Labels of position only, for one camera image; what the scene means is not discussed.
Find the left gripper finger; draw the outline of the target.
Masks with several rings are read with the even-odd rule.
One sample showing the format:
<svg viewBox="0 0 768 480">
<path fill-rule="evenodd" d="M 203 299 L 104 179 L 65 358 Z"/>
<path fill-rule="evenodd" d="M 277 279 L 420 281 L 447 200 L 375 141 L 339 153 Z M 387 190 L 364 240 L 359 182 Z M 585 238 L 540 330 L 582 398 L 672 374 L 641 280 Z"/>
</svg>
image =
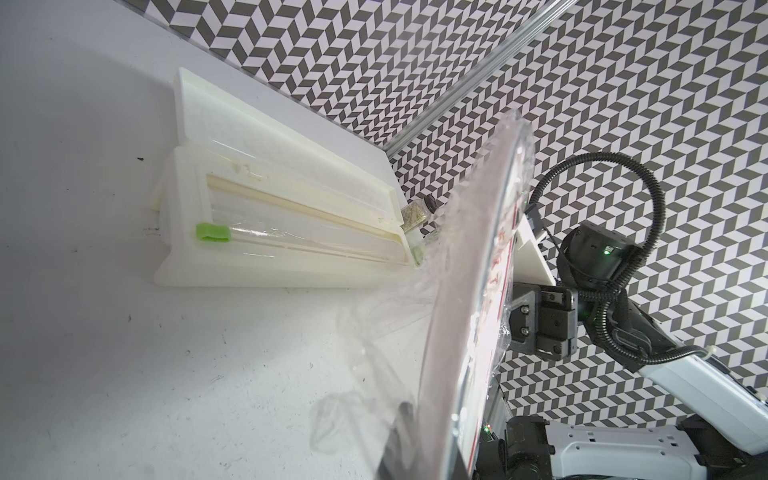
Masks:
<svg viewBox="0 0 768 480">
<path fill-rule="evenodd" d="M 375 479 L 427 479 L 426 457 L 428 431 L 424 430 L 419 406 L 404 401 L 399 404 L 379 464 Z"/>
</svg>

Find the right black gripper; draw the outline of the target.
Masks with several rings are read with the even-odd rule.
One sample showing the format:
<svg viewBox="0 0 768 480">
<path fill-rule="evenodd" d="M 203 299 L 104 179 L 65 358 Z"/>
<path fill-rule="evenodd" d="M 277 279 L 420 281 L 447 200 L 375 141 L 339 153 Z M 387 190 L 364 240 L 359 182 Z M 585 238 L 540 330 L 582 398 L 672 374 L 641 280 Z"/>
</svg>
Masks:
<svg viewBox="0 0 768 480">
<path fill-rule="evenodd" d="M 506 320 L 511 351 L 546 361 L 571 357 L 577 346 L 576 289 L 514 283 L 509 300 Z"/>
</svg>

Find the white plate orange pattern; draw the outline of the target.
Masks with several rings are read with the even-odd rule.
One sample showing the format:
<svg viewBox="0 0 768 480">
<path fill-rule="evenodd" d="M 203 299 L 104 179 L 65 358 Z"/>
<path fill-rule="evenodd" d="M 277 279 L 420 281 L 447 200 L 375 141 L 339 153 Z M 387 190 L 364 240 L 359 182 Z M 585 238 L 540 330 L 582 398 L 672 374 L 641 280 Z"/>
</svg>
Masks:
<svg viewBox="0 0 768 480">
<path fill-rule="evenodd" d="M 473 458 L 533 161 L 531 125 L 511 111 L 446 204 L 438 235 L 443 270 L 419 385 L 411 479 L 448 479 L 457 464 L 468 466 Z"/>
</svg>

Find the clear plastic wrap sheet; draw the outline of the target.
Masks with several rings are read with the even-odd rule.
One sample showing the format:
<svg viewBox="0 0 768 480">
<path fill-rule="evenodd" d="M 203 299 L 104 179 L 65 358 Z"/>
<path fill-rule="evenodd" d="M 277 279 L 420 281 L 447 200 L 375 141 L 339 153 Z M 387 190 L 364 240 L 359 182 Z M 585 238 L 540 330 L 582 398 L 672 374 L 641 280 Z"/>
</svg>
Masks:
<svg viewBox="0 0 768 480">
<path fill-rule="evenodd" d="M 366 479 L 375 479 L 399 404 L 417 404 L 443 270 L 438 235 L 447 202 L 438 210 L 435 231 L 420 243 L 421 263 L 401 278 L 359 294 L 351 306 L 342 310 L 337 328 L 353 384 L 347 391 L 317 401 L 310 411 L 310 448 L 328 456 L 353 454 Z M 510 342 L 503 316 L 512 280 L 513 268 L 505 290 L 491 376 Z M 482 430 L 483 418 L 470 465 L 457 464 L 448 479 L 471 477 Z"/>
</svg>

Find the green slide cutter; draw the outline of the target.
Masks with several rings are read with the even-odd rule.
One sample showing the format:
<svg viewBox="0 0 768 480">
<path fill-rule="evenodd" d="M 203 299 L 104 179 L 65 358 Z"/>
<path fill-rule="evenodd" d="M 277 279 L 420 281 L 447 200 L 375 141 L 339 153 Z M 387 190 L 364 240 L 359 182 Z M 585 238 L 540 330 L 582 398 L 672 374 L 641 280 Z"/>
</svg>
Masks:
<svg viewBox="0 0 768 480">
<path fill-rule="evenodd" d="M 195 226 L 196 239 L 203 242 L 227 243 L 232 239 L 232 233 L 227 225 L 214 223 L 198 223 Z"/>
</svg>

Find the cream plastic wrap dispenser box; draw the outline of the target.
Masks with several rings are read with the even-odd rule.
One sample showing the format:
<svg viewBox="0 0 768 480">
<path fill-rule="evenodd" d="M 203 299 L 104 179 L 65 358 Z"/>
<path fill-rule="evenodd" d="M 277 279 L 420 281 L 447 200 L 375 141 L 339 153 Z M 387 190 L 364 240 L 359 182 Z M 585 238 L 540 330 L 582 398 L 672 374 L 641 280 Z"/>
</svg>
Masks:
<svg viewBox="0 0 768 480">
<path fill-rule="evenodd" d="M 149 197 L 170 287 L 366 288 L 415 265 L 395 189 L 189 70 L 178 143 Z M 227 243 L 196 239 L 227 225 Z"/>
</svg>

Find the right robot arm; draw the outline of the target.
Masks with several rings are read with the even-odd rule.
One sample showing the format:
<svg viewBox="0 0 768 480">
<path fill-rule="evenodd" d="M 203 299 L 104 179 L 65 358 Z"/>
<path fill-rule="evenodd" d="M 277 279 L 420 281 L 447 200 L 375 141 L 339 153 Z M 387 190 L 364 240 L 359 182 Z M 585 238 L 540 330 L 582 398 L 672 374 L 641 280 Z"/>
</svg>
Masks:
<svg viewBox="0 0 768 480">
<path fill-rule="evenodd" d="M 539 214 L 546 187 L 580 164 L 614 163 L 648 190 L 652 222 L 642 244 L 591 222 L 557 246 L 555 269 L 536 250 L 547 230 Z M 515 416 L 492 382 L 481 428 L 455 474 L 466 479 L 763 479 L 767 475 L 767 400 L 736 380 L 711 349 L 666 333 L 627 294 L 666 221 L 663 191 L 640 162 L 614 152 L 584 153 L 551 168 L 526 205 L 514 243 L 518 270 L 502 298 L 508 350 L 566 360 L 579 329 L 626 370 L 663 388 L 691 410 L 672 426 L 573 426 Z"/>
</svg>

